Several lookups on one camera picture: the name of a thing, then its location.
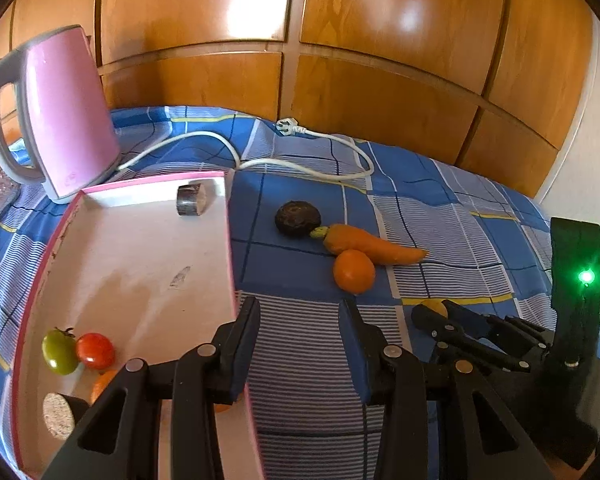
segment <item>stain on tray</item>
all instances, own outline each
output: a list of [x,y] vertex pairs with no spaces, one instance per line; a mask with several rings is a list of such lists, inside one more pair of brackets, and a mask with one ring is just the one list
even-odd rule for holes
[[184,280],[186,279],[190,270],[191,266],[187,266],[184,269],[182,269],[179,273],[177,273],[171,280],[169,288],[179,288],[180,285],[184,283]]

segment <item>white tray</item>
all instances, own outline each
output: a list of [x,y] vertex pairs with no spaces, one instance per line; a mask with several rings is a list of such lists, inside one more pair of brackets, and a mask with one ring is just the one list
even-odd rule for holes
[[[178,186],[200,180],[209,196],[206,211],[178,216]],[[16,348],[13,442],[26,474],[39,478],[61,445],[43,423],[44,396],[89,399],[97,378],[82,365],[68,376],[46,366],[41,343],[49,329],[103,333],[116,348],[112,368],[119,369],[133,357],[149,364],[178,359],[235,319],[227,194],[224,174],[207,171],[94,186],[71,202],[38,269]],[[167,401],[160,480],[170,478],[170,419]],[[248,389],[243,400],[216,415],[216,423],[225,478],[264,478]]]

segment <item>kettle handle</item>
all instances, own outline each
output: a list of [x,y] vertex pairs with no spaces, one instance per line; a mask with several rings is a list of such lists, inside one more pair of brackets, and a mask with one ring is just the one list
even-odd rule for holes
[[27,142],[32,138],[31,130],[29,126],[28,117],[25,117],[27,113],[25,87],[23,77],[23,65],[26,59],[26,53],[21,50],[12,50],[6,56],[0,60],[0,89],[8,83],[13,83],[16,90],[16,108],[18,111],[18,122],[20,123],[20,131],[22,137],[25,139],[25,145],[29,152],[29,158],[31,159],[33,168],[28,168],[19,164],[13,154],[10,152],[7,146],[6,140],[4,140],[4,132],[2,125],[0,124],[0,166],[4,172],[9,175],[13,180],[20,184],[38,184],[45,181],[45,175],[38,167],[38,163],[35,159],[34,150],[31,149],[30,142]]

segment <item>striped fabric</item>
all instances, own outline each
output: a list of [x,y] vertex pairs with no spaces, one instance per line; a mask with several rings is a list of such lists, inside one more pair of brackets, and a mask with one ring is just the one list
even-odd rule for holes
[[[129,160],[154,142],[212,130],[243,160],[275,156],[343,174],[363,164],[352,150],[313,137],[283,137],[273,124],[223,108],[161,107],[112,113]],[[358,304],[388,341],[426,360],[432,339],[411,326],[423,298],[451,298],[476,312],[523,316],[552,327],[548,223],[519,193],[424,156],[357,141],[376,165],[366,179],[318,182],[276,167],[234,174],[228,150],[208,137],[174,142],[112,180],[221,168],[233,177],[229,204],[238,296],[254,294],[262,326],[250,370],[253,408],[267,478],[372,478],[382,407],[358,400],[338,333],[333,257],[316,240],[289,239],[275,229],[276,210],[307,200],[323,223],[348,223],[404,246],[427,248],[410,267],[378,267]],[[21,162],[28,156],[16,143]],[[65,206],[40,186],[24,186],[0,218],[0,452],[14,463],[10,431],[11,367],[27,293]],[[430,478],[437,477],[435,408],[430,407]]]

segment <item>power cord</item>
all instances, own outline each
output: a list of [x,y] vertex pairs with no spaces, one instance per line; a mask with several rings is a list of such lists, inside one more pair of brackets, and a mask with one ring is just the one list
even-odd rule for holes
[[332,136],[329,134],[320,134],[318,132],[312,132],[311,130],[307,130],[306,128],[304,128],[302,126],[299,126],[298,121],[296,121],[295,119],[291,119],[291,118],[280,119],[276,123],[276,128],[284,136],[292,136],[294,134],[307,134],[307,135],[311,135],[314,137],[322,137],[324,139],[335,140],[336,142],[339,142],[340,144],[344,144],[345,146],[348,146],[349,148],[354,150],[357,154],[359,154],[362,158],[364,158],[367,165],[369,166],[369,169],[365,170],[365,171],[361,171],[359,173],[334,175],[334,174],[329,174],[329,173],[322,173],[321,171],[315,171],[315,170],[312,170],[311,168],[306,168],[305,166],[301,166],[300,164],[296,164],[296,163],[290,162],[288,160],[282,160],[280,158],[254,158],[253,160],[243,161],[243,160],[240,160],[240,155],[238,155],[238,152],[233,147],[233,145],[228,140],[226,140],[223,136],[216,134],[215,132],[188,132],[185,134],[180,134],[175,137],[170,137],[169,139],[165,139],[165,140],[162,140],[161,142],[158,142],[157,144],[154,144],[150,148],[147,148],[146,150],[144,150],[142,153],[139,153],[138,155],[136,155],[131,160],[126,161],[124,164],[120,164],[116,168],[116,170],[117,171],[126,170],[126,168],[129,168],[130,166],[134,165],[136,162],[138,162],[144,156],[157,150],[158,148],[166,146],[167,144],[175,142],[176,140],[186,139],[187,137],[213,137],[214,139],[217,139],[220,142],[222,142],[227,147],[227,149],[231,153],[232,157],[234,158],[236,171],[237,170],[246,170],[248,168],[253,168],[254,166],[262,166],[264,164],[271,164],[272,166],[281,166],[283,168],[289,168],[291,170],[301,171],[302,173],[308,174],[310,176],[314,176],[316,178],[320,178],[321,180],[328,180],[330,182],[340,182],[343,180],[355,180],[358,178],[366,178],[366,177],[372,175],[373,172],[376,170],[376,168],[374,167],[374,164],[371,161],[371,159],[369,158],[369,156],[364,151],[362,151],[362,149],[357,147],[353,142],[349,142],[348,140],[344,140],[344,139],[341,139],[339,137],[335,137],[335,136]]

